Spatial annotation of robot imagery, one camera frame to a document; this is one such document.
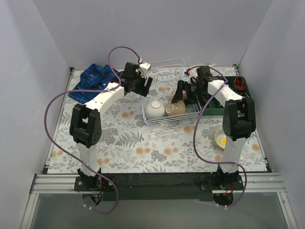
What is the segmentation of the orange line pattern bowl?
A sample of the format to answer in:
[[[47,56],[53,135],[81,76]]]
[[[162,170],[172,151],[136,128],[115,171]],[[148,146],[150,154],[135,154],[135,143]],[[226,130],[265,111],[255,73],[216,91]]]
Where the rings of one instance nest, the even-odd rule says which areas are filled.
[[[172,90],[172,92],[171,92],[171,100],[174,98],[175,93],[176,93],[176,90],[175,89]],[[186,99],[186,91],[183,90],[183,100],[185,100],[185,99]]]

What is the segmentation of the cream bowl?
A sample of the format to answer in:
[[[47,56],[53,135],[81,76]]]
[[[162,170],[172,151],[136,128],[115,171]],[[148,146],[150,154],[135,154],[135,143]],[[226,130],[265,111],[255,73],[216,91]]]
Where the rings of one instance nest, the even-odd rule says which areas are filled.
[[[178,103],[168,103],[165,107],[165,113],[167,116],[183,115],[185,114],[185,103],[179,101]]]

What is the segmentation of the white bowl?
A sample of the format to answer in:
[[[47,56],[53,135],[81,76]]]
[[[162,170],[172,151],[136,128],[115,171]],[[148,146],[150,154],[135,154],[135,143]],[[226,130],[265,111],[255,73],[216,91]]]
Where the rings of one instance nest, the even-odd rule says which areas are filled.
[[[164,117],[165,107],[161,102],[155,100],[155,101],[150,101],[145,106],[144,111],[147,119],[157,119]]]

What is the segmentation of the white wire dish rack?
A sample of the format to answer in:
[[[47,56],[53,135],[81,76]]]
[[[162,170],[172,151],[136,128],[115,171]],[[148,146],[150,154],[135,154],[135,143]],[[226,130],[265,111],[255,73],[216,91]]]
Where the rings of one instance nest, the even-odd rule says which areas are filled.
[[[198,99],[194,104],[187,104],[185,91],[182,101],[172,103],[178,81],[187,80],[186,70],[185,61],[180,58],[151,63],[148,76],[152,83],[148,95],[142,98],[142,116],[147,126],[184,121],[199,114]]]

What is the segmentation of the yellow-rimmed bowl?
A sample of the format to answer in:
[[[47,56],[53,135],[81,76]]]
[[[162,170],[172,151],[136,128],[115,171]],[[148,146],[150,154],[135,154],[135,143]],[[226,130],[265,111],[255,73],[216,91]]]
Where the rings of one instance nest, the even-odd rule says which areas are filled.
[[[224,133],[222,128],[219,128],[216,130],[215,134],[214,134],[214,139],[216,144],[224,149],[225,148],[225,144],[226,144],[226,134]]]

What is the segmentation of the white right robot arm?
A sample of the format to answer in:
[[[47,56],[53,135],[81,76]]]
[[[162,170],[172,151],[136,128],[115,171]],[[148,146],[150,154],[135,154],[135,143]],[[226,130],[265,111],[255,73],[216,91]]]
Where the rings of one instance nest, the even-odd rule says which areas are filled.
[[[212,75],[212,67],[200,65],[197,75],[189,76],[186,81],[179,80],[172,103],[194,104],[199,97],[209,94],[199,116],[202,116],[209,103],[216,99],[224,108],[223,131],[226,136],[224,155],[217,162],[214,185],[228,189],[238,181],[239,164],[243,146],[256,129],[255,105],[251,97],[243,97],[231,89],[227,78],[222,74]]]

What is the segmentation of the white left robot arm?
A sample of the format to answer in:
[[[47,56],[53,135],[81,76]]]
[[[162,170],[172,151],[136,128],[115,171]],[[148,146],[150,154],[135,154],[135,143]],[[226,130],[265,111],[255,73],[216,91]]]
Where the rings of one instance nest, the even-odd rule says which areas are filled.
[[[147,62],[139,64],[127,62],[122,72],[119,85],[113,79],[105,88],[85,104],[77,104],[72,110],[70,135],[76,143],[82,166],[78,169],[81,183],[89,190],[96,191],[101,185],[101,173],[98,164],[96,144],[102,135],[101,116],[127,93],[133,92],[146,97],[153,79],[148,76],[151,65]]]

